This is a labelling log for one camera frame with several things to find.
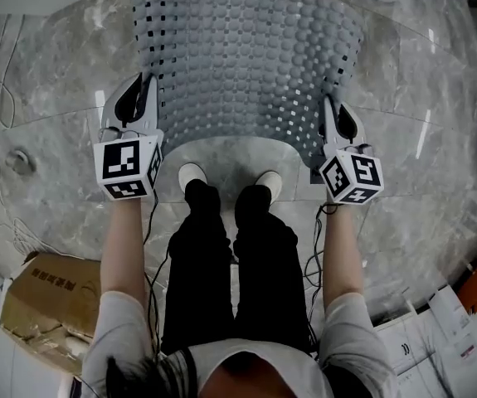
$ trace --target person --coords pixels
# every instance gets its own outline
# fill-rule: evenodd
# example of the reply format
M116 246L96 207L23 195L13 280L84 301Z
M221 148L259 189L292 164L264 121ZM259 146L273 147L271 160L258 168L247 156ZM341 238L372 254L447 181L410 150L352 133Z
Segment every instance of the person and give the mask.
M363 270L348 206L328 218L319 361L309 324L297 236L270 213L282 180L267 172L235 207L240 303L231 306L230 241L220 199L201 168L179 183L190 215L169 241L162 352L155 362L144 306L139 199L113 204L101 263L100 314L83 363L82 394L235 398L393 397L396 376L363 299Z

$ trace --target marble floor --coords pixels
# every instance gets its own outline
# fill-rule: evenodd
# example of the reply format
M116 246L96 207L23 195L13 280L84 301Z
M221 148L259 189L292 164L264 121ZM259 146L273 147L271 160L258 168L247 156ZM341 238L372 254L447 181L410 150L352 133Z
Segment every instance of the marble floor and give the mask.
M361 13L367 29L346 100L382 160L386 183L378 199L353 211L365 296L377 318L403 306L403 291L423 303L477 253L477 35L466 0L343 1ZM20 21L9 18L0 75ZM0 31L3 23L0 16ZM100 106L137 71L130 0L82 0L49 17L24 19L6 78L16 113L13 128L0 128L2 199L11 217L61 252L100 258L110 203L95 184L92 143ZM7 114L9 100L3 108ZM30 156L32 175L8 166L13 149ZM232 240L239 191L267 169L280 172L284 186L272 211L298 235L302 264L312 255L314 214L325 190L309 184L297 152L263 138L213 138L175 149L164 161L161 203L145 249L149 274L188 213L176 180L185 162L201 165L218 186ZM146 201L145 226L151 208ZM12 242L0 205L4 275L24 259ZM236 303L236 266L232 273ZM167 277L165 265L161 299ZM308 298L312 292L307 289Z

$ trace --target white box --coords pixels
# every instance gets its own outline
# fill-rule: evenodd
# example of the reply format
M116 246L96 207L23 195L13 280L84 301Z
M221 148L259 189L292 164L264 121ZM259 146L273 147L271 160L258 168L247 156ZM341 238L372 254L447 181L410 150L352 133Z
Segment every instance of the white box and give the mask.
M332 202L363 205L384 189L378 158L336 150L321 167Z
M449 341L458 341L470 333L469 314L449 285L436 292L428 304Z
M144 197L155 188L163 161L158 136L94 145L98 185L113 201Z

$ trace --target white t-shirt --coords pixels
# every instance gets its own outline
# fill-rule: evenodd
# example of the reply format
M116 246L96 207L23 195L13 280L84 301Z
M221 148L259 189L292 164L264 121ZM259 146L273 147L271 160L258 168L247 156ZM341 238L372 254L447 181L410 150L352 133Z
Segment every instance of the white t-shirt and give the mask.
M328 364L353 373L373 397L397 396L397 377L387 359L386 348L372 328L361 294L340 296L327 308L319 344L319 364L302 351L273 342L227 339L189 349L196 365L198 392L227 358L249 352L271 364L297 398L333 398L329 381L321 371L321 367ZM120 292L103 294L95 340L83 363L85 383L104 384L109 357L115 358L121 370L133 370L145 357L151 356L142 305ZM82 396L91 398L95 394L83 385Z

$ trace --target black pants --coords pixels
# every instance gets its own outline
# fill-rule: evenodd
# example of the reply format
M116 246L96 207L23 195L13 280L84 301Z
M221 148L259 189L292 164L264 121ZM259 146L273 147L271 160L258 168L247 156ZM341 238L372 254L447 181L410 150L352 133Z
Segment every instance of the black pants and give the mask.
M303 275L295 233L269 213L270 189L246 187L235 208L240 303L231 306L231 243L215 187L193 180L190 215L169 243L170 279L162 350L170 354L231 337L278 342L309 352Z

